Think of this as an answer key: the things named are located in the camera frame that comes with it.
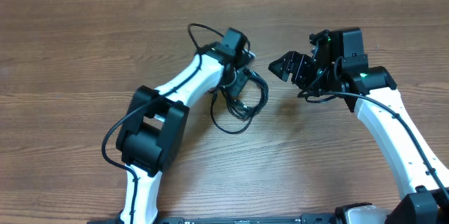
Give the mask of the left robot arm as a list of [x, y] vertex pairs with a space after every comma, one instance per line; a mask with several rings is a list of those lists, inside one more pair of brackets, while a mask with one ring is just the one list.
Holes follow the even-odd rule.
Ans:
[[118, 122], [116, 148], [126, 170], [124, 208], [116, 223], [154, 223], [162, 174], [179, 152], [189, 110], [216, 87], [234, 85], [237, 69], [254, 57], [249, 40], [229, 28], [220, 41], [198, 47], [176, 77], [156, 88], [139, 87]]

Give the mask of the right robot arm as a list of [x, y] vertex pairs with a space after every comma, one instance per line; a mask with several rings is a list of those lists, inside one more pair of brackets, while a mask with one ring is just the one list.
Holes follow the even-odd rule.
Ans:
[[400, 196], [392, 211], [354, 203], [317, 214], [313, 223], [447, 223], [448, 168], [413, 123], [387, 69], [369, 65], [361, 29], [325, 29], [309, 42], [311, 55], [289, 51], [269, 71], [298, 86], [308, 103], [344, 99], [375, 139]]

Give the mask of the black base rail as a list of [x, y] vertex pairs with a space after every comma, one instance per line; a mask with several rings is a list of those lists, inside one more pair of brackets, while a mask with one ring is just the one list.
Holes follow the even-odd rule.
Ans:
[[257, 217], [257, 218], [197, 218], [184, 219], [182, 217], [159, 218], [155, 224], [302, 224], [302, 223], [346, 223], [344, 212], [358, 206], [372, 206], [362, 202], [339, 206], [334, 213], [304, 213], [300, 216], [287, 217]]

